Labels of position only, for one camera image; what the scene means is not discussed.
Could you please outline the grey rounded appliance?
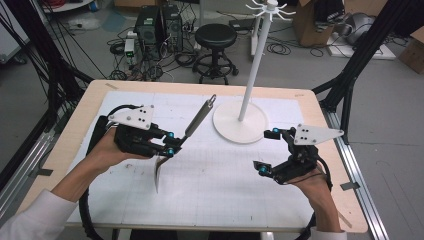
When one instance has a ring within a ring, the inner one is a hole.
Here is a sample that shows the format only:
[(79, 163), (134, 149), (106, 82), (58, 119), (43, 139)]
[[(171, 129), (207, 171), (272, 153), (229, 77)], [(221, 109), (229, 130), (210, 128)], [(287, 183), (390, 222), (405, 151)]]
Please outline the grey rounded appliance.
[(368, 32), (374, 21), (374, 17), (365, 13), (349, 14), (345, 20), (345, 32), (343, 33), (345, 40), (350, 45), (355, 45)]

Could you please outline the black metal frame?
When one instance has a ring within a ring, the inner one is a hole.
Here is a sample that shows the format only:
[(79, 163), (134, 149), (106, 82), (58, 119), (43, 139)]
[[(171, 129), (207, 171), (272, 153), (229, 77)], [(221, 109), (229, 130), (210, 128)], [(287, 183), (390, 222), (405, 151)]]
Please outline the black metal frame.
[(335, 78), (312, 89), (315, 94), (328, 90), (326, 97), (319, 101), (321, 108), (328, 113), (335, 113), (339, 103), (343, 102), (339, 125), (344, 131), (343, 136), (346, 136), (346, 143), (349, 143), (349, 121), (356, 80), (412, 4), (413, 0), (387, 0), (343, 70)]
[(0, 1), (0, 7), (3, 6), (8, 7), (12, 16), (17, 20), (37, 51), (37, 54), (35, 54), (12, 28), (12, 25), (0, 14), (2, 26), (29, 57), (39, 79), (47, 83), (48, 108), (0, 172), (0, 192), (12, 181), (12, 177), (17, 173), (18, 168), (24, 161), (24, 157), (29, 153), (38, 137), (45, 130), (50, 130), (53, 127), (59, 107), (66, 101), (81, 99), (84, 90), (77, 83), (77, 79), (82, 80), (84, 83), (91, 83), (94, 80), (93, 77), (80, 71), (64, 59), (31, 0), (3, 0)]

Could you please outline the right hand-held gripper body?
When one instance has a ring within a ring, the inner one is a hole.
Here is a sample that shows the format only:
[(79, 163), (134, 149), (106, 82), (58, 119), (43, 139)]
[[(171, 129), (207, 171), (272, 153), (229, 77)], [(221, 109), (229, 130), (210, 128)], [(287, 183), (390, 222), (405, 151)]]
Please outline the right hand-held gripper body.
[(278, 184), (288, 183), (314, 170), (317, 161), (321, 160), (316, 145), (344, 135), (344, 131), (340, 129), (304, 124), (286, 130), (291, 135), (286, 141), (290, 156), (285, 162), (272, 167), (275, 172), (275, 177), (272, 179)]

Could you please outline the open cardboard box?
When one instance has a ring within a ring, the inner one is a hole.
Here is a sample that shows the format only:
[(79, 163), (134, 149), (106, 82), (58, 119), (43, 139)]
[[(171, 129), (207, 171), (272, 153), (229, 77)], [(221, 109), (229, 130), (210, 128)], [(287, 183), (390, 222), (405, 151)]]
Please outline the open cardboard box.
[(298, 0), (293, 27), (301, 46), (322, 46), (343, 20), (343, 0)]

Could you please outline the aluminium rail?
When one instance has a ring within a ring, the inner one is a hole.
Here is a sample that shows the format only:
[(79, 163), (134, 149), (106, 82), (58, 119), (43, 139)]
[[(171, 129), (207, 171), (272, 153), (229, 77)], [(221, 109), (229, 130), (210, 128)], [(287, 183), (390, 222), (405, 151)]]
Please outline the aluminium rail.
[(42, 133), (34, 143), (30, 144), (30, 149), (24, 155), (22, 162), (0, 191), (0, 219), (13, 209), (15, 199), (27, 180), (37, 176), (42, 167), (42, 160), (49, 155), (54, 142), (54, 133)]
[(357, 182), (360, 187), (356, 190), (347, 190), (355, 194), (357, 203), (361, 208), (363, 217), (367, 223), (367, 229), (370, 231), (373, 240), (390, 240), (387, 230), (379, 215), (376, 205), (372, 199), (366, 181), (358, 165), (354, 152), (349, 143), (344, 139), (346, 136), (335, 139), (335, 145), (339, 151), (341, 161), (344, 165), (348, 182)]

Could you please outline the black flat box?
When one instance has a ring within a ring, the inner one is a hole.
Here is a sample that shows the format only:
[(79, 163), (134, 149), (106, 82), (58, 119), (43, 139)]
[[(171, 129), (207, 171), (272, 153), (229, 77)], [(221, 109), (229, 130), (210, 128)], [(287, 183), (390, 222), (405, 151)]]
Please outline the black flat box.
[(229, 26), (232, 27), (235, 31), (250, 31), (255, 27), (256, 19), (239, 19), (239, 20), (230, 20)]

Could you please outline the person's left hand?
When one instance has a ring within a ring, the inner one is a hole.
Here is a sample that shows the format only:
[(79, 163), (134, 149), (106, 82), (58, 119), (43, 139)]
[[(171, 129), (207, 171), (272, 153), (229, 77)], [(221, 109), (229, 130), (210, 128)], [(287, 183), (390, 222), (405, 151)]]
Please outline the person's left hand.
[(105, 172), (111, 166), (117, 165), (124, 160), (147, 159), (143, 155), (121, 151), (114, 142), (116, 130), (116, 127), (111, 127), (87, 156), (88, 162), (93, 164), (94, 168), (100, 172)]

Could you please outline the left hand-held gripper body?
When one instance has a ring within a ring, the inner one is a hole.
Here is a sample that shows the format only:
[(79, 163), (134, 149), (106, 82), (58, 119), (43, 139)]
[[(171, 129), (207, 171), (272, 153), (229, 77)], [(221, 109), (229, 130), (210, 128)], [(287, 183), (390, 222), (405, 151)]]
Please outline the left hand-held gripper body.
[(153, 105), (121, 105), (107, 115), (116, 126), (114, 141), (121, 151), (146, 157), (166, 154), (164, 145), (152, 142), (167, 134), (152, 122), (153, 113)]

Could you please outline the black round stool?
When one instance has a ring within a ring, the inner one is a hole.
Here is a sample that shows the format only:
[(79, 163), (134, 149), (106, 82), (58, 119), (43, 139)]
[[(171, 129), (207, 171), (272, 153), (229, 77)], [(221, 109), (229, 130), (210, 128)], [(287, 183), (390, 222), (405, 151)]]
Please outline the black round stool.
[(195, 33), (195, 41), (201, 47), (210, 50), (209, 54), (199, 57), (192, 66), (192, 72), (200, 75), (199, 83), (205, 78), (222, 78), (228, 85), (229, 74), (237, 76), (238, 68), (225, 54), (237, 39), (236, 31), (224, 24), (212, 23), (201, 26)]

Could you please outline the black computer tower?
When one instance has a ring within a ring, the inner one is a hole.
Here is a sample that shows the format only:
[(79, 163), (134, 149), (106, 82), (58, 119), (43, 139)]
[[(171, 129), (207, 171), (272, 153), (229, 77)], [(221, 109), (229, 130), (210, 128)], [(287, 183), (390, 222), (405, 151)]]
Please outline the black computer tower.
[(134, 32), (138, 36), (143, 52), (148, 54), (152, 60), (160, 59), (160, 46), (164, 41), (164, 30), (160, 15), (160, 7), (156, 5), (142, 6)]
[(162, 7), (164, 31), (166, 41), (173, 52), (183, 49), (182, 18), (179, 8), (175, 4), (166, 4)]

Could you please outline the closed cardboard box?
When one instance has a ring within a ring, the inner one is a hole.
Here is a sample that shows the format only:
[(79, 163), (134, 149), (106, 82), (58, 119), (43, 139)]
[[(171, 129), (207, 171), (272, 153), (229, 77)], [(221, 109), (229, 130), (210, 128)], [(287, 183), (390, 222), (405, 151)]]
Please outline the closed cardboard box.
[(416, 73), (424, 74), (424, 25), (411, 34), (411, 40), (399, 60)]

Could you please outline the person's right hand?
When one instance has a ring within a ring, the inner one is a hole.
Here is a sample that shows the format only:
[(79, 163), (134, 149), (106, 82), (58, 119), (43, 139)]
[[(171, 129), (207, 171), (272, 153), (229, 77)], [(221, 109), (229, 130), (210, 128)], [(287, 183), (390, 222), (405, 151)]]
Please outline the person's right hand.
[(298, 187), (308, 199), (316, 214), (330, 214), (335, 205), (323, 173), (317, 169), (304, 176), (289, 181), (289, 184)]

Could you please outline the steel spatula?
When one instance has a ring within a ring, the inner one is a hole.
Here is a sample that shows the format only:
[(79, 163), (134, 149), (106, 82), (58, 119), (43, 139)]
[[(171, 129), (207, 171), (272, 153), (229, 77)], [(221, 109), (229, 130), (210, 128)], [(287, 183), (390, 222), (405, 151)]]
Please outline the steel spatula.
[[(209, 112), (212, 110), (214, 106), (214, 102), (216, 100), (216, 95), (213, 94), (208, 100), (204, 102), (198, 113), (195, 115), (191, 123), (188, 125), (188, 127), (185, 130), (184, 137), (182, 140), (177, 144), (178, 147), (181, 147), (183, 143), (193, 135), (193, 133), (196, 131), (196, 129), (199, 127), (199, 125), (203, 122), (205, 117), (209, 114)], [(155, 179), (155, 188), (156, 192), (159, 192), (159, 177), (160, 177), (160, 168), (161, 166), (169, 160), (169, 157), (159, 157), (155, 162), (155, 172), (154, 172), (154, 179)]]

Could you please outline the white hanging rack stand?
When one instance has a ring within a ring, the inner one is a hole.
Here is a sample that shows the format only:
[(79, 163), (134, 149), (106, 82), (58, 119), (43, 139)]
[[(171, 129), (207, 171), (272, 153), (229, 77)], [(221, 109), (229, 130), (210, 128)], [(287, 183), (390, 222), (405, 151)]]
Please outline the white hanging rack stand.
[(255, 7), (248, 6), (248, 8), (258, 11), (255, 15), (256, 26), (254, 29), (257, 43), (243, 100), (224, 102), (217, 107), (213, 115), (213, 125), (217, 132), (223, 138), (238, 144), (259, 141), (268, 127), (268, 118), (265, 112), (251, 102), (253, 87), (273, 17), (278, 16), (283, 21), (289, 21), (289, 16), (295, 14), (294, 11), (284, 11), (286, 4), (279, 6), (277, 0), (266, 0), (264, 3), (252, 0), (252, 2)]

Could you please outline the white gridded mat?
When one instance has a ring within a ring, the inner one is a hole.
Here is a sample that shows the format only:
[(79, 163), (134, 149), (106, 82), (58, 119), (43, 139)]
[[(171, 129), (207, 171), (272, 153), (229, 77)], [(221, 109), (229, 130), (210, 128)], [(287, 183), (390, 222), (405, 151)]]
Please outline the white gridded mat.
[[(124, 104), (153, 105), (153, 122), (182, 137), (187, 125), (212, 94), (108, 92), (69, 169), (85, 156), (97, 117)], [(273, 166), (287, 160), (284, 140), (261, 139), (236, 144), (221, 137), (212, 122), (222, 103), (241, 96), (217, 96), (214, 109), (182, 150), (160, 168), (158, 192), (155, 158), (126, 160), (98, 176), (89, 188), (89, 210), (98, 226), (182, 229), (297, 231), (309, 222), (312, 209), (292, 185), (259, 176), (253, 161)], [(268, 129), (303, 123), (300, 102), (253, 98), (268, 118)]]

